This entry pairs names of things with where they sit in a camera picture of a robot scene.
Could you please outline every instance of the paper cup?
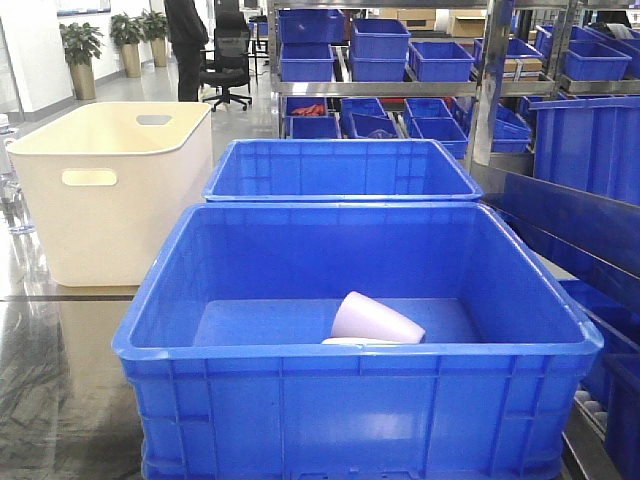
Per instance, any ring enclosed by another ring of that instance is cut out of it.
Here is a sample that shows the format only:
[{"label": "paper cup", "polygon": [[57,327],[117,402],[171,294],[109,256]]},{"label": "paper cup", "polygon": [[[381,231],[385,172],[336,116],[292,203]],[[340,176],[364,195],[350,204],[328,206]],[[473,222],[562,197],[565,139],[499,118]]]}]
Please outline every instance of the paper cup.
[{"label": "paper cup", "polygon": [[357,337],[387,340],[398,343],[420,343],[424,329],[404,315],[365,297],[351,292],[340,304],[332,337]]},{"label": "paper cup", "polygon": [[397,345],[399,342],[379,338],[331,337],[322,341],[323,345]]}]

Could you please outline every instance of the shiny tile floor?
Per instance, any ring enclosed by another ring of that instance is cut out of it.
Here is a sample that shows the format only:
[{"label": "shiny tile floor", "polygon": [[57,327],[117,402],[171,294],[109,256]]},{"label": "shiny tile floor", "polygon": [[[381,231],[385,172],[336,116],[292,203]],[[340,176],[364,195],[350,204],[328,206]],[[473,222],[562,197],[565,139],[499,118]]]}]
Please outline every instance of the shiny tile floor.
[{"label": "shiny tile floor", "polygon": [[[234,138],[271,136],[268,72],[257,79],[248,111],[212,113],[214,158]],[[97,101],[171,101],[176,91],[175,64],[146,66],[141,78],[100,86]],[[79,105],[18,125],[20,134]],[[37,232],[9,235],[0,217],[0,479],[142,478],[135,398],[110,348],[134,294],[56,285]]]}]

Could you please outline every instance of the plant pot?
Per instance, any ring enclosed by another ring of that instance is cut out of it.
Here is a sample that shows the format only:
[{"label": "plant pot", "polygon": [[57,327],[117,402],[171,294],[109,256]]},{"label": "plant pot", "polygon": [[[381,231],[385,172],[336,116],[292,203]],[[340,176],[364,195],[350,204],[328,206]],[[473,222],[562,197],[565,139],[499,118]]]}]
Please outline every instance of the plant pot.
[{"label": "plant pot", "polygon": [[167,66],[167,43],[164,38],[154,38],[151,40],[151,53],[153,54],[153,64],[156,67]]},{"label": "plant pot", "polygon": [[138,44],[132,43],[120,47],[122,54],[122,63],[127,72],[127,77],[139,77],[142,74],[140,68],[140,53],[138,53]]},{"label": "plant pot", "polygon": [[93,78],[91,65],[69,65],[73,90],[78,100],[93,100],[96,98],[96,82]]}]

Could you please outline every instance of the office chair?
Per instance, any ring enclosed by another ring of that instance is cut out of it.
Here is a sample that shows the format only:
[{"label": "office chair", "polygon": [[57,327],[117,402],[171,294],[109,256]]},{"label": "office chair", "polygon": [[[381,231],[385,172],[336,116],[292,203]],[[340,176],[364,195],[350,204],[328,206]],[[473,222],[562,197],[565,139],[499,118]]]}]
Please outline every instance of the office chair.
[{"label": "office chair", "polygon": [[231,93],[231,88],[247,85],[249,93],[249,27],[240,12],[220,12],[213,33],[214,60],[205,61],[200,72],[200,82],[221,88],[222,93],[203,98],[203,102],[216,101],[211,109],[215,112],[221,103],[237,102],[242,110],[251,105],[249,96]]}]

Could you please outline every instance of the storage bin handle hole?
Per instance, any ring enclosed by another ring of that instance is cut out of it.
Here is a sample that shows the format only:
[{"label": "storage bin handle hole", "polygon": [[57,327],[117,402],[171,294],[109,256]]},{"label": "storage bin handle hole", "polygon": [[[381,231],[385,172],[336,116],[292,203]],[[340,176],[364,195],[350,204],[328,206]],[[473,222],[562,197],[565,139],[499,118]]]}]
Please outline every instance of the storage bin handle hole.
[{"label": "storage bin handle hole", "polygon": [[171,115],[138,115],[136,121],[140,125],[166,125],[171,121]]},{"label": "storage bin handle hole", "polygon": [[68,169],[62,171],[62,183],[69,187],[112,187],[118,183],[118,174],[109,168]]}]

